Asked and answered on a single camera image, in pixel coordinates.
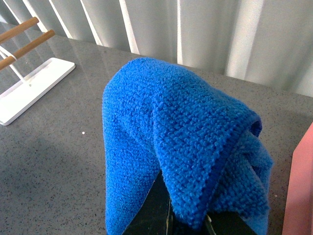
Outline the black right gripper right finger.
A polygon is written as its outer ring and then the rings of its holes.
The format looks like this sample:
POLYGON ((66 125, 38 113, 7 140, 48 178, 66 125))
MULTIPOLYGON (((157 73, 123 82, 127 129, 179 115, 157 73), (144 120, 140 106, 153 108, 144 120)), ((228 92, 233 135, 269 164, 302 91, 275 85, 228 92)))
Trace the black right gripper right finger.
POLYGON ((204 221, 210 235, 255 235, 236 212, 208 213, 204 221))

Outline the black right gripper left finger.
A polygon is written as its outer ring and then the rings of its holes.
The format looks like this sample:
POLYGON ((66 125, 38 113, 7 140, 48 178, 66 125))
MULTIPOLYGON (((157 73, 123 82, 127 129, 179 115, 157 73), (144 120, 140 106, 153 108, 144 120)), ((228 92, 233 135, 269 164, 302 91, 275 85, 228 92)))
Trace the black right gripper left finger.
POLYGON ((140 210, 123 232, 125 235, 173 234, 171 199, 159 172, 140 210))

